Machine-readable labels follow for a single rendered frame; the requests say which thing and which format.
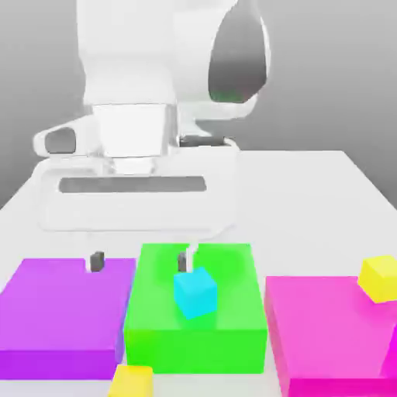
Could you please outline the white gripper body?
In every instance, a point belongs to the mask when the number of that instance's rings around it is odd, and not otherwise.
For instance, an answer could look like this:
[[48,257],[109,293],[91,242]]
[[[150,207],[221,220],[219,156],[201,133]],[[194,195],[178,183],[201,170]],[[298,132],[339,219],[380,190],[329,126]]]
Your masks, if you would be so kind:
[[49,161],[40,178],[44,230],[159,233],[188,240],[215,236],[236,217],[234,145],[182,147],[133,174],[97,175],[88,159]]

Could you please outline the small cyan cube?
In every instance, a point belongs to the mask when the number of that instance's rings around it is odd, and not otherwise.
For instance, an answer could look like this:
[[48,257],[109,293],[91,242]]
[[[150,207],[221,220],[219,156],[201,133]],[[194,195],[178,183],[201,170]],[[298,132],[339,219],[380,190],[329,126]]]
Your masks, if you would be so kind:
[[217,310],[217,284],[204,268],[174,275],[174,301],[186,319]]

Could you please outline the small yellow cube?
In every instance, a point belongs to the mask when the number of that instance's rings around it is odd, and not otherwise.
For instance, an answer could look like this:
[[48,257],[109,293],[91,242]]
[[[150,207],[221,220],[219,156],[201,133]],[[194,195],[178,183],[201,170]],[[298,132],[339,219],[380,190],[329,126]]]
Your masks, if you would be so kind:
[[153,369],[119,364],[107,397],[154,397]]
[[391,255],[363,259],[357,283],[374,303],[397,301],[397,259]]

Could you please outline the small magenta cube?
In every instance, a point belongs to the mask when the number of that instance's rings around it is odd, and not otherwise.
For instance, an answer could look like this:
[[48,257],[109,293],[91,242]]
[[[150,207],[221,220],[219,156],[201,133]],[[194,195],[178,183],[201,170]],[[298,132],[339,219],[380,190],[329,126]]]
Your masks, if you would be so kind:
[[381,375],[385,378],[397,378],[397,324],[388,343],[388,349],[381,366]]

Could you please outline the large purple box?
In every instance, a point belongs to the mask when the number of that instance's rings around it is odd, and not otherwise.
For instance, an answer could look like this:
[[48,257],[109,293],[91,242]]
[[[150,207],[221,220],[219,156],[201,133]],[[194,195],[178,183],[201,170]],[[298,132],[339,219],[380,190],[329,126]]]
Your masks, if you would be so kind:
[[136,270],[108,258],[25,259],[0,292],[0,380],[110,380]]

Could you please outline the large green box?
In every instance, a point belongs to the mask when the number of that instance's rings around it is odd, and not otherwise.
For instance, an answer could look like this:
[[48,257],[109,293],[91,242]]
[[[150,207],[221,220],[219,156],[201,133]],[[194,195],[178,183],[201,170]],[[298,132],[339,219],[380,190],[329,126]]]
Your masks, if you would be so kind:
[[124,323],[129,365],[156,374],[260,374],[268,334],[247,243],[203,243],[194,256],[218,287],[217,310],[186,319],[174,302],[183,243],[141,247]]

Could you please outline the large pink box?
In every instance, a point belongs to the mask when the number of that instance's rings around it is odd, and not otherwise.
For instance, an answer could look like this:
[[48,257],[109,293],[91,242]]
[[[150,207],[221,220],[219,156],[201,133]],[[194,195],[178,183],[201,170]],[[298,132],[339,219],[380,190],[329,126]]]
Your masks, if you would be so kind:
[[354,276],[268,276],[264,306],[282,397],[397,397],[381,375],[397,302],[372,302]]

